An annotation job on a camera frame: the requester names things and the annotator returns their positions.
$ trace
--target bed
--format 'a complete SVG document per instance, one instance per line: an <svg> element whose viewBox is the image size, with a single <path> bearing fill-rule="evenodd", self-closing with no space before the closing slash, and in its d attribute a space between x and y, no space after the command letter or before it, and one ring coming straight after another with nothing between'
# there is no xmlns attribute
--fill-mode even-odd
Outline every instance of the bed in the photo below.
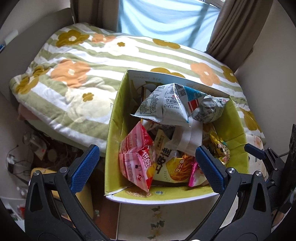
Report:
<svg viewBox="0 0 296 241"><path fill-rule="evenodd" d="M1 92L32 126L83 150L96 144L102 156L112 105L127 69L177 75L229 94L248 142L262 148L265 141L227 66L168 41L73 24L70 9L42 18L13 39L0 54L0 69ZM259 165L250 171L261 169Z"/></svg>

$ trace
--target yellow stool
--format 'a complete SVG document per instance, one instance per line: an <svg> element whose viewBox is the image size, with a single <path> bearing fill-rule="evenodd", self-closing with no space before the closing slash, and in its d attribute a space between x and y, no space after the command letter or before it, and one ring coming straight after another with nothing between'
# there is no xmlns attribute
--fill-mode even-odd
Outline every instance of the yellow stool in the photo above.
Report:
<svg viewBox="0 0 296 241"><path fill-rule="evenodd" d="M54 173L55 171L45 169L45 168L34 168L31 171L31 177L33 175L33 172L39 170L42 174L47 174L47 173ZM52 191L52 195L54 198L60 200L59 194L57 191ZM93 205L92 205L92 199L91 199L91 187L89 183L86 183L85 186L83 187L81 192L77 192L76 194L77 199L81 203L81 206L84 208L84 210L87 212L87 214L93 219L94 217L94 211L93 211Z"/></svg>

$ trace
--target pink snack bag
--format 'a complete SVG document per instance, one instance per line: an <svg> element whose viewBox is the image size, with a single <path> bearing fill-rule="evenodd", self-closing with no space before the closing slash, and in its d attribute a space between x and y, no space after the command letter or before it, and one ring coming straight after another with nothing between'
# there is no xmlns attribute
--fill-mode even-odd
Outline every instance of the pink snack bag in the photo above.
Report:
<svg viewBox="0 0 296 241"><path fill-rule="evenodd" d="M149 192L155 172L153 140L141 122L121 142L119 165L121 173L139 188Z"/></svg>
<svg viewBox="0 0 296 241"><path fill-rule="evenodd" d="M202 170L198 166L196 159L194 158L192 162L192 170L191 170L188 186L195 187L203 184L206 180L207 179L205 178L205 175L203 174Z"/></svg>

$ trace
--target bolt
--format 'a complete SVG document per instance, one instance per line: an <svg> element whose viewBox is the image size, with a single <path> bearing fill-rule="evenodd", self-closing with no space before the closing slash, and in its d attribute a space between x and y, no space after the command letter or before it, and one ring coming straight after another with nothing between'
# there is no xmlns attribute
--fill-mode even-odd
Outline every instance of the bolt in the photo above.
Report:
<svg viewBox="0 0 296 241"><path fill-rule="evenodd" d="M33 172L33 176L38 176L40 174L40 171L39 170L36 170Z"/></svg>
<svg viewBox="0 0 296 241"><path fill-rule="evenodd" d="M231 174L235 173L235 169L233 167L228 168L227 171Z"/></svg>
<svg viewBox="0 0 296 241"><path fill-rule="evenodd" d="M262 176L262 173L260 171L256 171L255 174L258 176L258 177L261 177Z"/></svg>
<svg viewBox="0 0 296 241"><path fill-rule="evenodd" d="M68 170L67 167L61 167L60 170L59 170L59 172L65 173L67 170Z"/></svg>

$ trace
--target striped blanket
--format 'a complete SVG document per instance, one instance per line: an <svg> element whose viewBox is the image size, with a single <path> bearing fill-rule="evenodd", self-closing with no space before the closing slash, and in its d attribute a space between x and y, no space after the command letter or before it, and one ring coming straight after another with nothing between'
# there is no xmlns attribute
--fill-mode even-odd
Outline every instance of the striped blanket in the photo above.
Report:
<svg viewBox="0 0 296 241"><path fill-rule="evenodd" d="M9 86L51 129L82 146L96 144L105 153L112 106L127 69L177 75L229 94L245 133L264 139L234 73L224 64L176 43L87 23L53 34Z"/></svg>

